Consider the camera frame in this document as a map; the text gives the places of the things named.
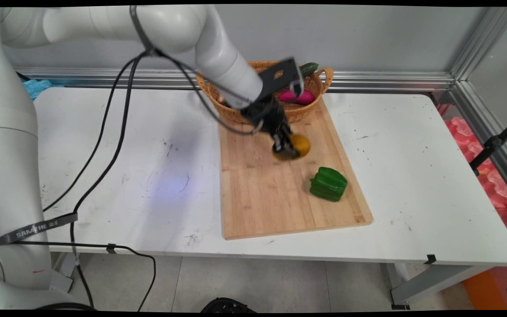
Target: blue cloth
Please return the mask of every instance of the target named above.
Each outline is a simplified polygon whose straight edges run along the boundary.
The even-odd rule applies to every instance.
[[[24,81],[22,84],[25,86],[31,99],[36,99],[41,92],[50,87],[64,87],[64,85],[53,85],[49,80],[29,80]]]

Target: green bell pepper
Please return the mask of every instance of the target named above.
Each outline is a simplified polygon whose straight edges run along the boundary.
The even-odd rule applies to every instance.
[[[340,172],[320,167],[314,178],[310,179],[310,192],[316,196],[330,201],[339,201],[344,195],[348,180]]]

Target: wooden cutting board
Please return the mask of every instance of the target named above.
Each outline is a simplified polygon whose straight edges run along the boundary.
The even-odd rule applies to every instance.
[[[250,125],[232,124],[248,131]],[[278,161],[268,134],[243,136],[219,127],[224,238],[278,235],[368,225],[373,217],[345,154],[326,105],[291,124],[310,140],[310,152],[298,160]],[[309,192],[318,168],[325,166],[348,179],[338,202]]]

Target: basket handle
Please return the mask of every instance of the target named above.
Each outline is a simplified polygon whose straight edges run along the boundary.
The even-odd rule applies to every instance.
[[[330,88],[330,85],[332,84],[332,80],[334,80],[334,69],[331,67],[324,67],[318,72],[316,72],[316,76],[320,78],[320,74],[326,73],[326,81],[324,82],[324,90],[322,91],[322,94],[325,93],[328,88]]]

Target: white table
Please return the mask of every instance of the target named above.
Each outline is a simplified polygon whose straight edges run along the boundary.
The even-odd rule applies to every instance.
[[[62,194],[87,160],[108,95],[108,89],[50,88],[37,98],[43,206]],[[71,212],[108,164],[124,98],[125,90],[115,94],[101,147],[46,219]],[[324,101],[372,224],[224,240],[217,123],[194,92],[134,90],[121,154],[79,209],[76,241],[160,255],[393,263],[395,303],[507,265],[507,229],[429,98],[326,94]],[[68,228],[48,231],[49,240],[69,242]],[[428,254],[435,255],[434,265],[407,281],[400,263],[425,263]]]

